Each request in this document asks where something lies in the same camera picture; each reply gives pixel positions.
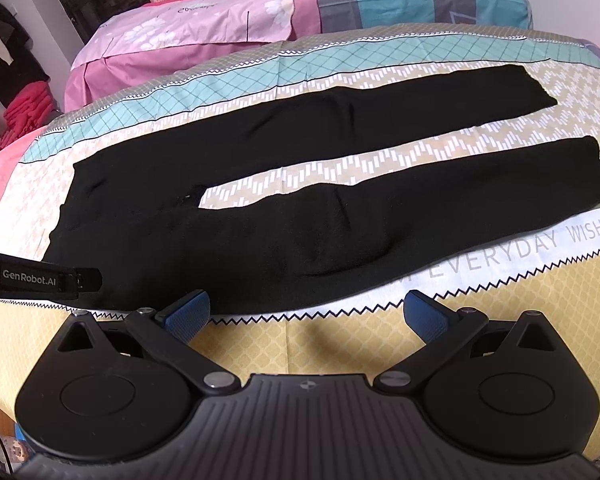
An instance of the bed sheet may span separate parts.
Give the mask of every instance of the bed sheet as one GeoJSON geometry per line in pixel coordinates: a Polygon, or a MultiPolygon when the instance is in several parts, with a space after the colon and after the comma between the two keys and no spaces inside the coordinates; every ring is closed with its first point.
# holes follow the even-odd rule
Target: bed sheet
{"type": "MultiPolygon", "coordinates": [[[[193,8],[204,3],[205,0],[182,0],[170,2],[168,6],[193,8]]],[[[158,12],[158,8],[162,7],[151,7],[154,12],[158,12]]],[[[294,0],[292,31],[284,39],[408,22],[532,28],[531,10],[526,0],[294,0]]],[[[110,31],[101,30],[98,34],[110,34],[110,31]]],[[[65,90],[65,110],[77,110],[123,88],[261,45],[253,39],[199,43],[173,38],[164,48],[148,45],[148,50],[130,50],[127,45],[122,51],[112,49],[106,41],[108,37],[92,38],[74,62],[65,90]]]]}
{"type": "MultiPolygon", "coordinates": [[[[524,66],[558,105],[388,153],[361,153],[349,173],[341,160],[320,161],[322,182],[347,185],[352,175],[372,178],[567,137],[591,135],[600,144],[600,57],[572,38],[513,28],[397,25],[269,44],[123,90],[55,120],[11,171],[0,199],[0,252],[40,259],[73,164],[106,146],[302,92],[374,88],[504,63],[524,66]]],[[[299,168],[281,170],[284,178],[281,171],[266,193],[298,189],[293,172],[299,168]]],[[[264,188],[253,185],[257,178],[249,179],[243,197],[262,196],[264,188]]],[[[202,206],[215,207],[233,205],[236,197],[214,189],[206,200],[202,206]]],[[[267,316],[216,317],[192,345],[243,379],[256,371],[372,376],[420,345],[401,321],[402,298],[410,288],[449,306],[476,306],[493,318],[542,310],[600,395],[600,207],[542,232],[452,256],[352,298],[292,312],[281,304],[267,316]]],[[[0,407],[7,413],[13,414],[22,381],[67,315],[57,304],[0,302],[0,407]]],[[[599,454],[600,420],[587,447],[590,458],[599,454]]]]}

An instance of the silver screw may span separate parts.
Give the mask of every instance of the silver screw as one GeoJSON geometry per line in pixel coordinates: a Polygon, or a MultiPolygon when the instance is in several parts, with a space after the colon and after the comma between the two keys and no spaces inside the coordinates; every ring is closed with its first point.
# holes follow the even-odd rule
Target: silver screw
{"type": "Polygon", "coordinates": [[[155,316],[155,309],[151,308],[150,306],[144,306],[138,309],[138,314],[141,314],[142,316],[153,317],[155,316]]]}
{"type": "Polygon", "coordinates": [[[411,376],[399,370],[389,370],[380,375],[380,382],[390,388],[400,388],[411,382],[411,376]]]}
{"type": "Polygon", "coordinates": [[[234,384],[235,376],[229,372],[211,372],[203,379],[211,388],[226,388],[234,384]]]}

